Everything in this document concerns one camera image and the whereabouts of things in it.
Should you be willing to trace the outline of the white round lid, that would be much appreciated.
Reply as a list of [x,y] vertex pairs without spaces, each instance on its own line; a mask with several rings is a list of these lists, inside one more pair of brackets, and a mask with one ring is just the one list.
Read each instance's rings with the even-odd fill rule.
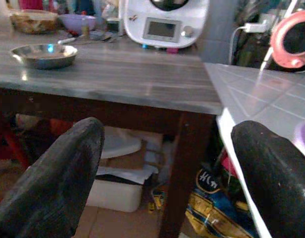
[[139,151],[141,146],[141,139],[131,136],[125,129],[105,126],[101,159],[132,154]]

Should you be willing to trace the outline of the white kitchen food processor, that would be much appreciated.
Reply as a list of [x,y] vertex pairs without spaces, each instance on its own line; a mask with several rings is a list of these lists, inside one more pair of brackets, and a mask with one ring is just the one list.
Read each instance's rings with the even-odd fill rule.
[[133,41],[186,48],[203,32],[210,0],[125,0],[124,27]]

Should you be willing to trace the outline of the glass bowl with food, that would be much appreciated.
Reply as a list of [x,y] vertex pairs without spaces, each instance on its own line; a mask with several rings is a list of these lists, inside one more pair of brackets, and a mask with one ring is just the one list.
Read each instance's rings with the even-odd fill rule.
[[58,14],[34,9],[9,11],[9,19],[13,28],[25,34],[47,34],[57,27]]

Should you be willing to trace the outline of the white plastic box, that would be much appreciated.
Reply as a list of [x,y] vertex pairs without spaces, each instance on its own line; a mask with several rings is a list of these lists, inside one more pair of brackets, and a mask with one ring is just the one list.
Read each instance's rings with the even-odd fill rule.
[[134,212],[141,203],[143,186],[106,180],[95,180],[86,205],[121,212]]

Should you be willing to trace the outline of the dark wooden grey-top table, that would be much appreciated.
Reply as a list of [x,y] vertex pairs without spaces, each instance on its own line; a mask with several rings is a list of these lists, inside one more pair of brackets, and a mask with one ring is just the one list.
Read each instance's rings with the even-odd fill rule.
[[0,21],[0,111],[172,135],[177,139],[168,199],[158,238],[178,238],[211,126],[223,105],[193,49],[171,55],[145,50],[127,37],[77,46],[69,67],[22,67],[10,50],[55,43]]

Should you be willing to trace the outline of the purple plastic bowl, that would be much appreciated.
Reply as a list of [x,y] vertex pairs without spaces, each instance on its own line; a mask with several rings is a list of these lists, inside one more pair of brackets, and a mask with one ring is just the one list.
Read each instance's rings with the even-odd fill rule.
[[294,131],[294,145],[305,156],[305,121],[298,124]]
[[69,30],[82,34],[82,27],[89,24],[89,30],[95,29],[97,18],[90,15],[78,15],[78,14],[62,14],[58,15],[59,20],[64,25],[64,27]]

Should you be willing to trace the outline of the red plastic chair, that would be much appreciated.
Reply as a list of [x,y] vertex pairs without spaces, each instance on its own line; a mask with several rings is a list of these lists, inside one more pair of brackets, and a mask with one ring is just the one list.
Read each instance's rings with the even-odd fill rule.
[[30,165],[29,159],[9,123],[0,117],[0,163],[15,158],[23,168]]

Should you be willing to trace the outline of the yellow blue printed bag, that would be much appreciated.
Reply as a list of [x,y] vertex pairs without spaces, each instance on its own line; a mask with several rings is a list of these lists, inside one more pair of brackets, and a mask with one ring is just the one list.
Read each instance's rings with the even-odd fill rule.
[[206,168],[196,175],[185,215],[204,238],[259,238],[251,215],[236,209]]

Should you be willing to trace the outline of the white tiled table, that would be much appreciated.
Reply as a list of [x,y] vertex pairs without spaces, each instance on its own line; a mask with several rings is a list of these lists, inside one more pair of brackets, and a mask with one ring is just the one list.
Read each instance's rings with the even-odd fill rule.
[[286,73],[234,65],[205,63],[223,104],[217,118],[224,146],[236,170],[260,238],[272,238],[253,199],[236,157],[232,128],[245,121],[260,122],[289,139],[305,155],[300,129],[305,124],[305,73]]

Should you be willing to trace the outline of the shallow metal plate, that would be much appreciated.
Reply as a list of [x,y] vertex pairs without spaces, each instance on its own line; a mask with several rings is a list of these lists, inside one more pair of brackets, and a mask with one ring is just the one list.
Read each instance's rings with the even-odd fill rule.
[[61,44],[33,44],[11,49],[9,54],[23,67],[49,70],[72,65],[78,50]]

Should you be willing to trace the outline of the metal spoon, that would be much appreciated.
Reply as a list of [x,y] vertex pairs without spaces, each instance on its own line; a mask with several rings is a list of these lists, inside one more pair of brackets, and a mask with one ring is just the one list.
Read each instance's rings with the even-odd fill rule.
[[90,35],[88,38],[85,36],[79,36],[79,37],[72,37],[72,38],[67,38],[63,40],[58,40],[58,44],[61,45],[87,45],[87,44],[94,44],[94,43],[110,43],[114,41],[116,38],[113,36],[107,36],[107,35],[102,35],[100,37]]

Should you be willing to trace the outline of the brown cardboard sheet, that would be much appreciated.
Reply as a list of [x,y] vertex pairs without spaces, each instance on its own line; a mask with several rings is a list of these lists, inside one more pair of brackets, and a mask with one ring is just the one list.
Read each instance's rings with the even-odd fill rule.
[[101,161],[98,180],[143,186],[139,208],[131,213],[85,207],[73,238],[156,238],[158,215],[149,211],[151,183],[163,162],[162,143],[143,141],[139,151]]

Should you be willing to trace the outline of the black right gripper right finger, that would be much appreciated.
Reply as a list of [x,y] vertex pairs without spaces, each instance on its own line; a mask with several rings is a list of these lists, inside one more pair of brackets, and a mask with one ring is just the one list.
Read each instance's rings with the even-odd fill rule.
[[305,238],[305,156],[263,124],[233,127],[231,139],[250,196],[272,238]]

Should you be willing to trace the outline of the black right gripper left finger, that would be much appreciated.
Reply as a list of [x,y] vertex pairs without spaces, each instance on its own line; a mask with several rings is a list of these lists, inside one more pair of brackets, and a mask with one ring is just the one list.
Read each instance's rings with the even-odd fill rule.
[[0,202],[0,238],[72,238],[96,178],[104,126],[75,123]]

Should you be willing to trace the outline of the pink round appliance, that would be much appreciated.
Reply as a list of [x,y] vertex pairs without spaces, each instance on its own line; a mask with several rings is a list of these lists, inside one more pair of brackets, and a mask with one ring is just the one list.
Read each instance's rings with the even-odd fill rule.
[[305,66],[305,50],[299,53],[291,53],[285,48],[285,37],[296,25],[305,23],[305,10],[293,13],[283,19],[276,27],[270,38],[270,46],[273,48],[273,60],[284,68],[301,68]]

